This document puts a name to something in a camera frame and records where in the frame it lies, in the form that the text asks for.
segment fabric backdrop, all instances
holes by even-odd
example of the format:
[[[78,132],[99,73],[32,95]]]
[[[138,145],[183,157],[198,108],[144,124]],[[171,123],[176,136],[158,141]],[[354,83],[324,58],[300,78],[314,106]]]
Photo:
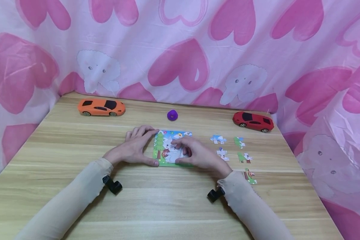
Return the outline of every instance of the fabric backdrop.
[[[360,240],[360,0],[0,0],[0,172],[70,91],[274,113]]]

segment person's right hand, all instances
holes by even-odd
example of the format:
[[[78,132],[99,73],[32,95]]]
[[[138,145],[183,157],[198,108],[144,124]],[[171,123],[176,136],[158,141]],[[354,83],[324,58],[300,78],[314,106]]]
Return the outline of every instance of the person's right hand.
[[[219,179],[225,179],[232,172],[231,167],[216,152],[193,137],[184,136],[173,140],[171,144],[176,145],[177,149],[183,147],[183,154],[189,156],[176,159],[176,164],[192,164],[196,167],[213,170]]]

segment beige sleeve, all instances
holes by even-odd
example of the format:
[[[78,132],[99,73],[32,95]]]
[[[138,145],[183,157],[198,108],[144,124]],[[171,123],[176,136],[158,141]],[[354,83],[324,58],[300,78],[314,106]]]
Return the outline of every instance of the beige sleeve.
[[[104,187],[102,178],[113,166],[101,158],[91,162],[51,199],[19,232],[15,240],[60,240]]]
[[[218,180],[228,205],[246,225],[255,240],[294,239],[271,208],[256,194],[242,172]]]

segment toy car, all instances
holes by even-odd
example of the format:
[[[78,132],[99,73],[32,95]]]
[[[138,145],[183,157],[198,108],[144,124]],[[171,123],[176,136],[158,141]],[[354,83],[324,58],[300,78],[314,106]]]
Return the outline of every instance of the toy car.
[[[272,119],[266,116],[237,112],[233,115],[233,122],[240,127],[248,127],[262,132],[271,131],[274,127]]]
[[[82,99],[79,102],[77,109],[84,116],[120,116],[125,113],[124,103],[107,99]]]

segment orange toy car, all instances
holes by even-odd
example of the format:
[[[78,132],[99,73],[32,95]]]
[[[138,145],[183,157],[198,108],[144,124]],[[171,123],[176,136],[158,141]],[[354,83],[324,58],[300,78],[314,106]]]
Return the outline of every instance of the orange toy car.
[[[124,103],[107,99],[82,99],[77,109],[84,116],[105,115],[120,116],[125,113]]]

